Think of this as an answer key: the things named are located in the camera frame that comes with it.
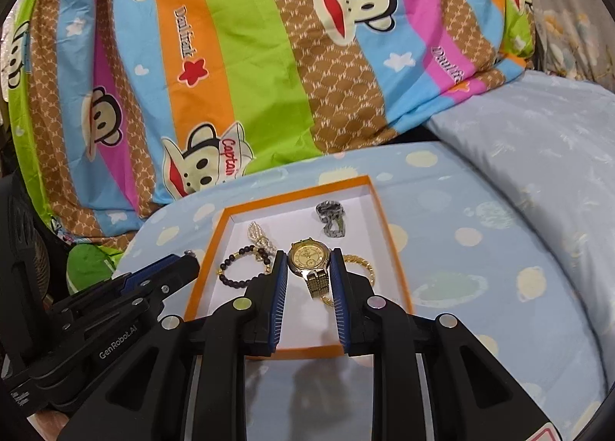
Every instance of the orange box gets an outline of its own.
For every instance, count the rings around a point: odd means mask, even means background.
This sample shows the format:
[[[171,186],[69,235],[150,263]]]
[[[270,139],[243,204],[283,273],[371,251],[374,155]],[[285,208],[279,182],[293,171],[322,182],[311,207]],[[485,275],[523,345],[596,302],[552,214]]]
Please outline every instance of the orange box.
[[[315,207],[324,200],[340,201],[344,207],[344,238],[328,238],[322,232],[324,224]],[[223,285],[215,272],[229,254],[250,244],[247,227],[251,221],[264,229],[278,250],[288,252],[292,243],[311,237],[331,249],[341,248],[343,254],[360,255],[374,267],[374,292],[398,303],[405,311],[412,311],[410,291],[380,199],[370,178],[359,176],[225,208],[211,235],[185,320],[211,314],[243,294],[243,290]],[[262,267],[246,256],[233,263],[226,275],[233,280],[248,279],[261,272]],[[346,267],[367,275],[361,266]],[[333,308],[313,300],[303,279],[289,269],[282,335],[273,358],[330,358],[342,354]]]

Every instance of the watch face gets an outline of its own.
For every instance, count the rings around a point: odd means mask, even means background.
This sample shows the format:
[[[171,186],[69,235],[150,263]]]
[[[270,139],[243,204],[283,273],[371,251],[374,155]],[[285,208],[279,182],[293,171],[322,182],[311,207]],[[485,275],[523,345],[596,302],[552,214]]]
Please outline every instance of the watch face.
[[[325,260],[325,251],[317,245],[303,245],[293,254],[293,264],[299,269],[313,269]]]

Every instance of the green stripe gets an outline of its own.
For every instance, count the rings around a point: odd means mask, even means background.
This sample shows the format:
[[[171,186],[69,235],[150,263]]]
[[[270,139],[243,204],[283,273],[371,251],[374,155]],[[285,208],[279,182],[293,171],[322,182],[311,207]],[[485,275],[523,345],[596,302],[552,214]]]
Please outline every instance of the green stripe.
[[[515,45],[517,37],[520,37],[525,42],[525,47],[521,51]],[[512,0],[505,0],[504,34],[500,50],[520,58],[529,58],[534,53],[530,21],[527,13],[519,16],[517,7]]]
[[[24,22],[30,20],[35,3],[36,0],[23,0],[15,20],[16,30]],[[28,194],[37,214],[49,226],[52,211],[47,200],[47,193],[45,193],[36,156],[36,144],[32,130],[32,120],[30,119],[30,104],[28,102],[29,82],[30,73],[27,73],[25,68],[22,67],[19,85],[15,89],[8,90],[8,115],[19,168],[21,169]]]
[[[236,120],[256,158],[253,173],[321,155],[284,23],[274,0],[206,0]]]

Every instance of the gold chain bracelet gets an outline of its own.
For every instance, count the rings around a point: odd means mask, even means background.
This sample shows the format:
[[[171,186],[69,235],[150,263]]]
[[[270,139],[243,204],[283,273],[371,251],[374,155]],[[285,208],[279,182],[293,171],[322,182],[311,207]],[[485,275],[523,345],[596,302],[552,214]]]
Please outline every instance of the gold chain bracelet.
[[[359,266],[363,266],[365,269],[367,269],[367,278],[368,280],[370,280],[370,285],[374,286],[374,284],[376,283],[376,272],[374,272],[374,268],[371,267],[371,264],[369,262],[367,262],[362,257],[359,257],[358,255],[344,255],[344,262],[350,264],[358,264]],[[321,295],[321,300],[327,306],[331,306],[332,308],[335,307],[333,299],[331,299],[330,297],[326,295]]]

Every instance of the red star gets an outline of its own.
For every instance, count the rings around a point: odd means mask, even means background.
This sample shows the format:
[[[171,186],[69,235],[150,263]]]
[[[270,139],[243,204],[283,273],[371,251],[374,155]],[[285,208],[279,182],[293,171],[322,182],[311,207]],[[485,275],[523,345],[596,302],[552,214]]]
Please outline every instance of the red star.
[[[193,61],[184,61],[184,70],[177,77],[180,82],[186,82],[187,86],[194,87],[201,78],[207,78],[209,71],[205,68],[205,59],[197,59]]]

